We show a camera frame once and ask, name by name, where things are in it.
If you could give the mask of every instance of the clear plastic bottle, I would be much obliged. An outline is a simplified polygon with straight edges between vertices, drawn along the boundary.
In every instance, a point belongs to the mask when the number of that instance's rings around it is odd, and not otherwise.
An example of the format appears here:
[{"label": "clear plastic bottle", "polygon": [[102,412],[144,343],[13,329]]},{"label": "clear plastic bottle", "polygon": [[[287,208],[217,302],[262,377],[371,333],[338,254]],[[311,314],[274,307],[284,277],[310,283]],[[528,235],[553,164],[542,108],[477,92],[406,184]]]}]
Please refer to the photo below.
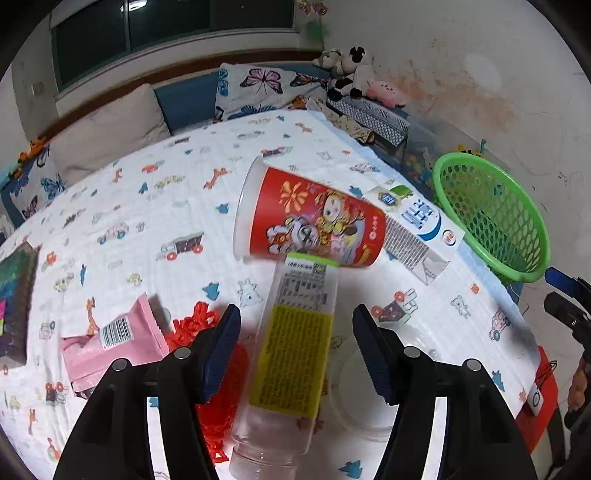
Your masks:
[{"label": "clear plastic bottle", "polygon": [[335,310],[338,264],[288,254],[275,269],[232,436],[237,480],[293,480],[310,447]]}]

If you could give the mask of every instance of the white pillow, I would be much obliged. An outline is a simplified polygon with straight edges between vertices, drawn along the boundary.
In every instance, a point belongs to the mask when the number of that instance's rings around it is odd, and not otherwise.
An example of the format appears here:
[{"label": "white pillow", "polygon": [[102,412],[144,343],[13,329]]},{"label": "white pillow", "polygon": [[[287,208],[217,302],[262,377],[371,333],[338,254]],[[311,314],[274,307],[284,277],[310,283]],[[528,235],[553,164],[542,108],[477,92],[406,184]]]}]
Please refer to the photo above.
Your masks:
[{"label": "white pillow", "polygon": [[51,140],[51,159],[72,186],[113,160],[170,137],[149,84],[78,120]]}]

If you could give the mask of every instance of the pink stuffed toy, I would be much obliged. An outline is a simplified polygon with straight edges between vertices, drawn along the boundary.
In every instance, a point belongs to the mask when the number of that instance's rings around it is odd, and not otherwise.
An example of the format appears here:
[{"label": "pink stuffed toy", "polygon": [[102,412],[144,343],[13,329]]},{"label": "pink stuffed toy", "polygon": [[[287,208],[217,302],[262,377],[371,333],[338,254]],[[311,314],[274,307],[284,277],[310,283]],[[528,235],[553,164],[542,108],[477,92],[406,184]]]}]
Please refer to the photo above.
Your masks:
[{"label": "pink stuffed toy", "polygon": [[404,94],[390,82],[372,82],[366,93],[368,98],[378,100],[388,108],[406,105]]}]

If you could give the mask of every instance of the white bedsheet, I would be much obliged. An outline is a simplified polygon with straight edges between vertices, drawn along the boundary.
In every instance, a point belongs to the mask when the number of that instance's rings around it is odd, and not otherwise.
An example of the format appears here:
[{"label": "white bedsheet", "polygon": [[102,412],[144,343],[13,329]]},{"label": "white bedsheet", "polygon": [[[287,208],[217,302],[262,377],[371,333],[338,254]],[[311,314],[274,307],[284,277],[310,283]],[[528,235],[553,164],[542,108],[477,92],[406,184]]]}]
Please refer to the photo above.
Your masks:
[{"label": "white bedsheet", "polygon": [[[313,131],[304,131],[299,122]],[[248,168],[262,149],[283,146],[292,149],[268,157],[270,164],[344,192],[366,192],[387,177],[399,176],[371,150],[343,135],[303,111],[266,112],[187,132],[137,151],[69,188],[3,244],[0,258],[24,239],[35,247],[43,245],[29,320],[28,362],[0,377],[0,424],[39,480],[53,476],[57,456],[85,404],[68,388],[59,337],[84,335],[89,313],[104,326],[127,312],[143,292],[151,298],[156,317],[170,325],[170,319],[190,315],[194,304],[204,300],[216,309],[229,303],[240,306],[242,337],[254,332],[274,263],[236,261],[232,254],[234,215]],[[355,168],[367,162],[376,171]],[[221,168],[227,173],[212,181],[214,170]],[[203,232],[203,252],[157,260],[163,245],[198,232]],[[43,267],[51,252],[56,261]],[[247,279],[261,301],[241,298],[239,282]],[[489,374],[499,372],[497,385],[516,416],[537,369],[535,341],[500,282],[466,245],[429,287],[384,251],[369,268],[342,269],[333,335],[352,336],[351,315],[357,304],[384,307],[396,292],[411,289],[418,308],[408,324],[434,342],[439,360],[461,364],[474,357]],[[458,296],[465,309],[453,305]],[[511,325],[496,341],[489,333],[499,308]],[[331,351],[331,358],[336,353]],[[66,389],[58,401],[48,402],[46,386],[55,388],[58,382]],[[348,433],[327,397],[321,407],[324,428],[314,436],[298,478],[346,478],[339,469],[357,460],[362,477],[373,478],[385,444]],[[30,421],[33,410],[35,420]],[[444,412],[437,409],[424,478],[437,476]],[[157,408],[149,408],[148,417],[154,469],[166,478]],[[230,441],[226,447],[229,455]],[[220,478],[231,478],[227,463],[217,470]]]}]

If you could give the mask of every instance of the pillow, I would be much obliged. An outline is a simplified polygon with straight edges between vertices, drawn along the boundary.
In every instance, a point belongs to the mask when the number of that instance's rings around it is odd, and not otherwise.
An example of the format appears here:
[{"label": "pillow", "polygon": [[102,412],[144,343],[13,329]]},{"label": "pillow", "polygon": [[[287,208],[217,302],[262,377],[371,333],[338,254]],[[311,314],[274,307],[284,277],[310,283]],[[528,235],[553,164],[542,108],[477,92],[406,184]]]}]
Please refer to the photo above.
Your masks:
[{"label": "pillow", "polygon": [[214,121],[278,108],[306,108],[311,96],[326,100],[328,81],[271,66],[222,63]]},{"label": "pillow", "polygon": [[51,140],[53,161],[72,186],[113,160],[170,137],[147,83],[78,120]]},{"label": "pillow", "polygon": [[26,220],[63,192],[66,186],[53,161],[53,151],[46,148],[7,188],[12,203]]}]

